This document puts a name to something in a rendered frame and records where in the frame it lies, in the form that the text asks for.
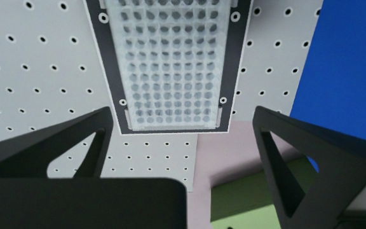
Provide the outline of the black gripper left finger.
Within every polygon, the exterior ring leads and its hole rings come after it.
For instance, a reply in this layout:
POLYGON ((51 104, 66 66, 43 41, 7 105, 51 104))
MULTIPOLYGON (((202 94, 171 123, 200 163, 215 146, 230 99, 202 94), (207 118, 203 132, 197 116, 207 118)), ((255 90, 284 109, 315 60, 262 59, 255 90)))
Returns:
POLYGON ((114 120, 109 106, 0 141, 0 178, 48 177, 52 161, 95 133, 73 177, 100 177, 114 120))

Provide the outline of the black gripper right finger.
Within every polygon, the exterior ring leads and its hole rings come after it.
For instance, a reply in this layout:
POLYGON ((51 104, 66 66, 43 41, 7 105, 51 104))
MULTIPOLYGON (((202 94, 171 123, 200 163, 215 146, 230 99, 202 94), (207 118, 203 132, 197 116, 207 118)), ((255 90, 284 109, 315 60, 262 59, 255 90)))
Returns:
POLYGON ((366 218, 366 139, 263 106, 255 107, 252 126, 281 229, 331 229, 345 218, 366 218), (307 194, 270 131, 317 164, 307 194))

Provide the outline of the white well plate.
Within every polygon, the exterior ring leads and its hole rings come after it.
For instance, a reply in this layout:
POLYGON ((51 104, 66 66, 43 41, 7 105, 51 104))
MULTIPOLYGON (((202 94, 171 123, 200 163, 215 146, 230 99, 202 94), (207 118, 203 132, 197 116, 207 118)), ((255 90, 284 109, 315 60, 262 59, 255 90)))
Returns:
POLYGON ((104 0, 132 131, 215 129, 231 2, 104 0))

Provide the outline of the blue bin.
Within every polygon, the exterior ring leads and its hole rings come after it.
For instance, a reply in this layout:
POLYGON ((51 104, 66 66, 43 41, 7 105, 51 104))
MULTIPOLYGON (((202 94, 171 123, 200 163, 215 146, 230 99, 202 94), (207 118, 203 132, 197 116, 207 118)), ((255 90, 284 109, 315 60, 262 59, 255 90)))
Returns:
POLYGON ((290 117, 366 139, 366 0, 324 0, 290 117))

